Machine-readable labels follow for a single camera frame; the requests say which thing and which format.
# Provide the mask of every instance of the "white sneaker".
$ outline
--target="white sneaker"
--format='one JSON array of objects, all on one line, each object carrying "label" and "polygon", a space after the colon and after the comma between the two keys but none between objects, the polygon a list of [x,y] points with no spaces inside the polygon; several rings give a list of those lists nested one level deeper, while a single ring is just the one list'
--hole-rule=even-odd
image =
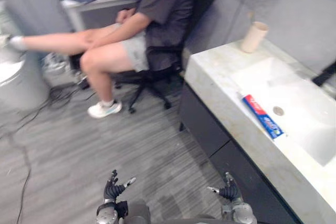
[{"label": "white sneaker", "polygon": [[122,103],[118,101],[114,101],[114,104],[111,107],[106,107],[98,102],[96,105],[88,108],[88,113],[91,117],[99,119],[104,118],[110,114],[116,114],[121,111]]},{"label": "white sneaker", "polygon": [[8,45],[10,37],[9,34],[0,34],[0,48],[4,48]]}]

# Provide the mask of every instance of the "sink drain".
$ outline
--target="sink drain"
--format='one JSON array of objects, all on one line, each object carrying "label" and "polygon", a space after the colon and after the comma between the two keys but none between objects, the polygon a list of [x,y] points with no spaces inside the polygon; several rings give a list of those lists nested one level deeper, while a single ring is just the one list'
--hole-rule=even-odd
[{"label": "sink drain", "polygon": [[279,116],[282,116],[282,115],[285,114],[285,112],[283,111],[283,109],[280,108],[280,107],[277,107],[277,106],[275,106],[273,108],[273,112],[274,112],[275,115],[279,115]]}]

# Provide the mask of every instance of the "beige cup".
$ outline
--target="beige cup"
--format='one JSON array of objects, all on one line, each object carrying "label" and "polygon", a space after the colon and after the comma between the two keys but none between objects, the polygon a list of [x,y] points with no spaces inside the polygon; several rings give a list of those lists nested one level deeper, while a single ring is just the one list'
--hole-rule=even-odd
[{"label": "beige cup", "polygon": [[268,32],[268,26],[261,22],[253,22],[247,32],[241,49],[244,52],[254,52]]}]

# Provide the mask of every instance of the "white sock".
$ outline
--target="white sock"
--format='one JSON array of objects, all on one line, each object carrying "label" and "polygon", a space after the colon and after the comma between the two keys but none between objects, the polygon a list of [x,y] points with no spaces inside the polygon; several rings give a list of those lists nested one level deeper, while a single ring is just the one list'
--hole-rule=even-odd
[{"label": "white sock", "polygon": [[27,51],[28,48],[23,41],[23,36],[14,36],[8,42],[12,47],[19,51]]},{"label": "white sock", "polygon": [[104,107],[111,107],[111,106],[114,104],[114,100],[109,101],[109,102],[101,101],[101,104],[102,104]]}]

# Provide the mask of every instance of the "toothpaste tube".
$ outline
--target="toothpaste tube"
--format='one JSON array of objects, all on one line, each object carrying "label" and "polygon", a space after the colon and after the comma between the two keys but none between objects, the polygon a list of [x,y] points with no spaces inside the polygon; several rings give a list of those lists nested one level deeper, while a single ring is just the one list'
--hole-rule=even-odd
[{"label": "toothpaste tube", "polygon": [[243,102],[245,102],[249,108],[253,111],[253,114],[258,118],[261,122],[265,130],[271,136],[272,139],[277,138],[282,135],[284,132],[280,129],[280,127],[272,120],[272,118],[262,109],[262,107],[254,100],[252,95],[247,95],[243,98]]}]

